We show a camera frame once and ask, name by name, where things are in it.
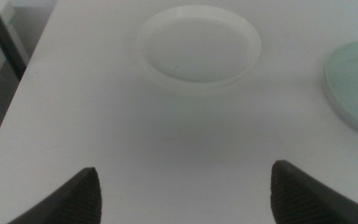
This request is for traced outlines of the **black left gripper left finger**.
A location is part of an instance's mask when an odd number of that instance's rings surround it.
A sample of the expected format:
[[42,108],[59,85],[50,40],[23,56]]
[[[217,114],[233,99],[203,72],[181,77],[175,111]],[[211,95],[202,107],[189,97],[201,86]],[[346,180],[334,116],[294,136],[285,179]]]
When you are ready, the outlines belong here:
[[90,224],[100,223],[101,215],[102,197],[98,173],[94,167],[87,167],[11,223]]

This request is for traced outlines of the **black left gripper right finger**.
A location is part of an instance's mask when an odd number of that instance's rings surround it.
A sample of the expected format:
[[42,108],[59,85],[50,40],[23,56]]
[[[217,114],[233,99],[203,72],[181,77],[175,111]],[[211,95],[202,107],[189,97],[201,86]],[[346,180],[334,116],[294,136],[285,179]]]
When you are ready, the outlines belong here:
[[358,223],[358,203],[285,160],[272,166],[270,208],[276,223]]

